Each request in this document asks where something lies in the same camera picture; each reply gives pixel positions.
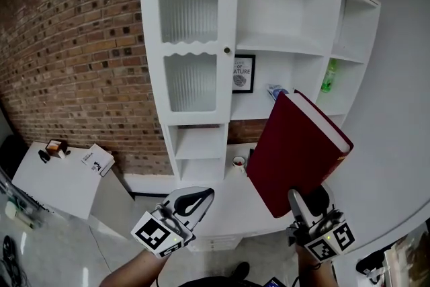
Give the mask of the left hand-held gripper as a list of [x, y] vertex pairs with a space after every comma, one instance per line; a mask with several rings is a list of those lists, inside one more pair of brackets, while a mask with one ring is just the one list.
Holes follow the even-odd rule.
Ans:
[[[163, 204], [142, 215], [131, 235], [157, 258], [167, 257], [196, 238], [194, 228], [206, 215], [214, 196], [214, 190], [207, 187], [176, 189]], [[176, 209], [185, 209], [186, 216]]]

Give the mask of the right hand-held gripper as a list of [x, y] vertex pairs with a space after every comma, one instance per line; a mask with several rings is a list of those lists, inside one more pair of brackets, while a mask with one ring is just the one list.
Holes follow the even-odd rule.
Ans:
[[326, 183], [309, 194], [309, 208], [295, 189], [288, 191], [288, 201], [295, 221], [286, 229], [287, 235], [318, 262], [343, 255], [351, 249], [355, 237], [344, 213], [333, 209], [334, 196]]

